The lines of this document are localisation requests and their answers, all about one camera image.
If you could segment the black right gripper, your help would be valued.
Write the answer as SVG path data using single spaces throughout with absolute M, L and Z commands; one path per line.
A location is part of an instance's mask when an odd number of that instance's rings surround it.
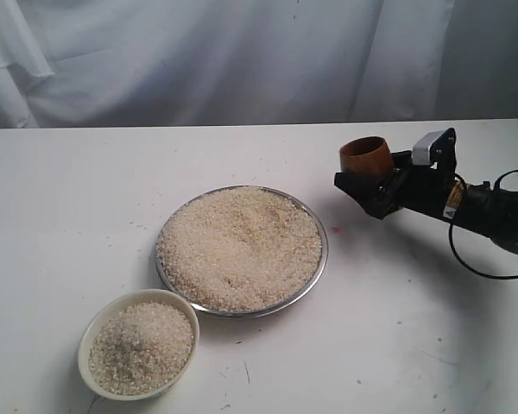
M 415 166 L 411 150 L 393 152 L 391 157 L 394 171 L 387 179 L 336 172 L 334 185 L 377 219 L 407 209 L 450 223 L 457 207 L 448 207 L 447 201 L 457 183 L 457 163 Z

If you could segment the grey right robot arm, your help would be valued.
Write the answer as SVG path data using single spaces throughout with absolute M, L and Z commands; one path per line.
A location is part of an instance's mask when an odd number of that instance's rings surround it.
M 392 154 L 396 168 L 385 178 L 338 172 L 334 185 L 364 212 L 384 219 L 400 209 L 411 210 L 490 239 L 518 254 L 518 191 L 494 184 L 464 184 L 452 166 L 416 166 L 409 151 Z

